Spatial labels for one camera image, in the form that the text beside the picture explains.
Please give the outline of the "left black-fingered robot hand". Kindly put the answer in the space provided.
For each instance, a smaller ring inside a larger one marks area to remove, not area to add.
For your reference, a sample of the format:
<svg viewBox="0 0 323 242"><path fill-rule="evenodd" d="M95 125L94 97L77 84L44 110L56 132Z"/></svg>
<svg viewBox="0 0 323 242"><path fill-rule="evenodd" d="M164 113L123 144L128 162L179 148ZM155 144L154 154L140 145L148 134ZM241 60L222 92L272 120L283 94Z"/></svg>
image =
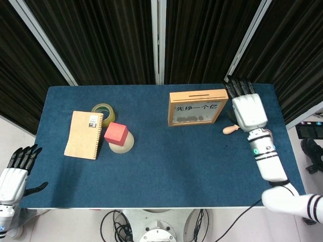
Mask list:
<svg viewBox="0 0 323 242"><path fill-rule="evenodd" d="M25 196L45 189L48 182L34 188L26 188L27 180L42 148L37 144L18 148L10 157L8 166L1 173L1 204L16 205Z"/></svg>

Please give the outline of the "right black-fingered robot hand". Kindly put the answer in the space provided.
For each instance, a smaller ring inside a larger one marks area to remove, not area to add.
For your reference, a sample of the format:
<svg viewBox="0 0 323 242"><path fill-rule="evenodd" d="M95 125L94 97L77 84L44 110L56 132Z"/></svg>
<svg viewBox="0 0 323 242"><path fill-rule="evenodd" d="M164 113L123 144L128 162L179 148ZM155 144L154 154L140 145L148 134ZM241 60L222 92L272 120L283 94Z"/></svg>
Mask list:
<svg viewBox="0 0 323 242"><path fill-rule="evenodd" d="M238 126L244 132L264 128L268 119L260 95L256 93L253 84L246 78L228 75L224 86Z"/></svg>

